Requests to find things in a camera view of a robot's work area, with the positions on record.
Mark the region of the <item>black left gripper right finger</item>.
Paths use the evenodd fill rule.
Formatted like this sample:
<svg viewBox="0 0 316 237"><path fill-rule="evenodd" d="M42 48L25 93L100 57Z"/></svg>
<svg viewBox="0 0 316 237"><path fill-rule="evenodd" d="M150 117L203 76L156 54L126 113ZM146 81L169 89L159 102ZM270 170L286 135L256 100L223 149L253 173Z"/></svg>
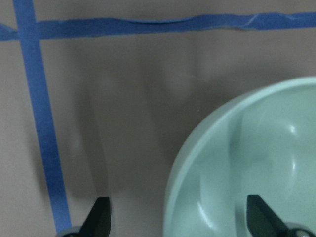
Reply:
<svg viewBox="0 0 316 237"><path fill-rule="evenodd" d="M294 236L259 195L247 196L247 227L253 237Z"/></svg>

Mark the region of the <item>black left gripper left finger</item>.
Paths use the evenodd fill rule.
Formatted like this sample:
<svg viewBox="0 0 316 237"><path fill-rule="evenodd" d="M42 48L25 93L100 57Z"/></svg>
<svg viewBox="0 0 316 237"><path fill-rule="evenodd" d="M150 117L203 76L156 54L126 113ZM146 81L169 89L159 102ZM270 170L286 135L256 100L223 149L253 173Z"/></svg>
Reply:
<svg viewBox="0 0 316 237"><path fill-rule="evenodd" d="M108 237L111 231L109 197L98 197L79 231L80 237Z"/></svg>

